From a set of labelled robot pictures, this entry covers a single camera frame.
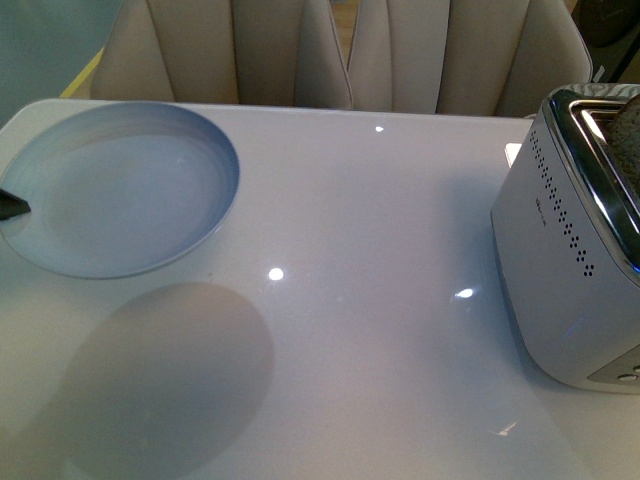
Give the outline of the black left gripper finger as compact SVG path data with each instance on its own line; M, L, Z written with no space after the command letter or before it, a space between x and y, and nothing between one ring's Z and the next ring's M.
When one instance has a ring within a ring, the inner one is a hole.
M3 189L0 190L0 220L6 221L31 212L26 200Z

